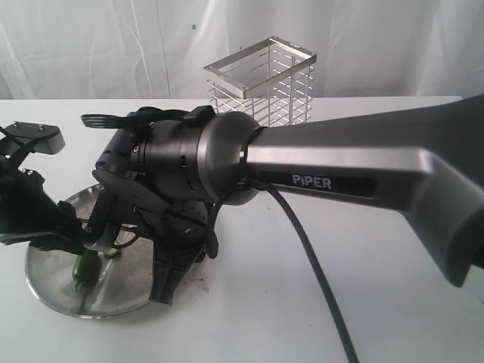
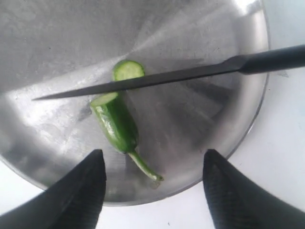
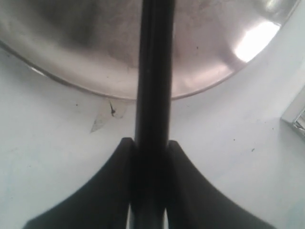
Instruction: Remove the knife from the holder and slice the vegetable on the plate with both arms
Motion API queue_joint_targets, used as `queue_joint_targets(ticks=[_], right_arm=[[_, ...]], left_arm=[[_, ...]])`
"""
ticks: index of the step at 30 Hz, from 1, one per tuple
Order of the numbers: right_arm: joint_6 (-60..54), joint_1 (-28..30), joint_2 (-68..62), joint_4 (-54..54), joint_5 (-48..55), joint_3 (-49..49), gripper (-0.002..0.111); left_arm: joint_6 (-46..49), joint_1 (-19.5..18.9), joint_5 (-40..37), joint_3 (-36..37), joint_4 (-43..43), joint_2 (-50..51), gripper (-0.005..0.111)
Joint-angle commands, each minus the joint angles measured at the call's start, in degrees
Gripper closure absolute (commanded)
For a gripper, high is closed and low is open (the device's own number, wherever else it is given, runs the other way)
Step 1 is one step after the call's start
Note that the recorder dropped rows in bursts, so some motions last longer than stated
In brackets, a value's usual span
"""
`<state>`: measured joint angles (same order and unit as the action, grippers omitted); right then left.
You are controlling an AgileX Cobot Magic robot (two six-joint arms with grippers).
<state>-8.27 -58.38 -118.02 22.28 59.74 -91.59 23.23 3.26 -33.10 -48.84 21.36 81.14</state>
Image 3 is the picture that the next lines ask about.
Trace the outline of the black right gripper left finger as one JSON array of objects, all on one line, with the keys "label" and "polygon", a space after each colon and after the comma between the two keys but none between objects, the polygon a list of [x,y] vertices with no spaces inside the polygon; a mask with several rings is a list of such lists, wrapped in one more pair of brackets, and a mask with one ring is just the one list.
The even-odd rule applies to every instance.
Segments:
[{"label": "black right gripper left finger", "polygon": [[130,201],[134,141],[123,138],[106,164],[60,204],[29,220],[26,229],[124,229]]}]

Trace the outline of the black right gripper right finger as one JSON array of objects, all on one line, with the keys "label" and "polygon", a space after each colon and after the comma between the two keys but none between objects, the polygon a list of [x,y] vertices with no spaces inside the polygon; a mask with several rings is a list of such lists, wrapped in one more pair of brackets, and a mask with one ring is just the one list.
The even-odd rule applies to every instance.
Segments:
[{"label": "black right gripper right finger", "polygon": [[166,154],[166,210],[171,229],[272,229],[217,190],[176,141]]}]

